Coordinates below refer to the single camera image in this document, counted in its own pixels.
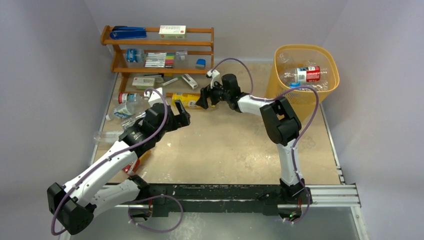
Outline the yellow plastic bottle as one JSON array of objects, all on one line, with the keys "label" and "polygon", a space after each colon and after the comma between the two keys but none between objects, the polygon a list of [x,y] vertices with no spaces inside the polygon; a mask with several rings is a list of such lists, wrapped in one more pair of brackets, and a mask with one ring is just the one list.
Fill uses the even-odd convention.
[{"label": "yellow plastic bottle", "polygon": [[202,109],[200,106],[197,105],[197,101],[200,99],[200,94],[198,93],[174,93],[171,99],[171,103],[173,106],[176,106],[175,101],[179,100],[185,108]]}]

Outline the clear bottle white cap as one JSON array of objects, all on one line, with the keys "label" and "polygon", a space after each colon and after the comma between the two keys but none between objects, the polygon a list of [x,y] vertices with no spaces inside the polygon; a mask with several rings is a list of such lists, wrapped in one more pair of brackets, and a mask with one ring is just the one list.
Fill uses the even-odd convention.
[{"label": "clear bottle white cap", "polygon": [[143,119],[145,117],[146,113],[144,111],[135,113],[134,115],[124,119],[120,125],[125,130],[129,127],[131,127],[137,120]]}]

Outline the clear bottle red label red cap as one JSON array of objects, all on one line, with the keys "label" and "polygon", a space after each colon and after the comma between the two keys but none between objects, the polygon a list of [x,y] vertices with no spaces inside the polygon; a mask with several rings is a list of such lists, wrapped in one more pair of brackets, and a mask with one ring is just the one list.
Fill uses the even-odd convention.
[{"label": "clear bottle red label red cap", "polygon": [[314,83],[320,81],[328,73],[327,68],[318,65],[290,68],[282,77],[288,83]]}]

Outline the clear unlabeled plastic bottle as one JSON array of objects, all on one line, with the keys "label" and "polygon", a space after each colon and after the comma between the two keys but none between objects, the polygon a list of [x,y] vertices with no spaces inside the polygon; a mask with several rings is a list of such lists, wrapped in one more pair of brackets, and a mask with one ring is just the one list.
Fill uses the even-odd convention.
[{"label": "clear unlabeled plastic bottle", "polygon": [[277,73],[279,75],[284,75],[286,72],[289,72],[290,69],[296,68],[297,64],[290,54],[281,52],[275,58],[275,65]]}]

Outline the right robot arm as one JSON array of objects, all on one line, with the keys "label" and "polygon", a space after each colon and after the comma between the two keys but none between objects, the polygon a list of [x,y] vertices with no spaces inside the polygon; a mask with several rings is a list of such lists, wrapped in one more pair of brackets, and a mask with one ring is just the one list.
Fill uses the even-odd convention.
[{"label": "right robot arm", "polygon": [[284,97],[272,100],[243,92],[237,77],[231,73],[220,76],[218,71],[210,70],[206,77],[210,79],[210,84],[200,90],[196,105],[207,109],[209,105],[226,102],[233,111],[260,116],[267,136],[278,150],[280,196],[284,202],[294,203],[305,190],[305,183],[296,146],[302,125],[289,101]]}]

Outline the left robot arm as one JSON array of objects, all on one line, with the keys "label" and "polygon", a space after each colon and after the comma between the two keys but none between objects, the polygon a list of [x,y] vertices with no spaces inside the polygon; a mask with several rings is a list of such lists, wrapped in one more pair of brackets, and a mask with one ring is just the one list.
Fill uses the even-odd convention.
[{"label": "left robot arm", "polygon": [[50,231],[59,236],[64,232],[76,235],[103,212],[122,203],[142,205],[155,199],[166,198],[138,175],[131,175],[122,183],[104,186],[120,170],[135,162],[154,148],[163,136],[191,123],[191,115],[180,100],[174,102],[174,114],[167,103],[155,103],[144,117],[126,128],[110,149],[94,164],[64,184],[57,182],[47,189],[48,209],[52,213]]}]

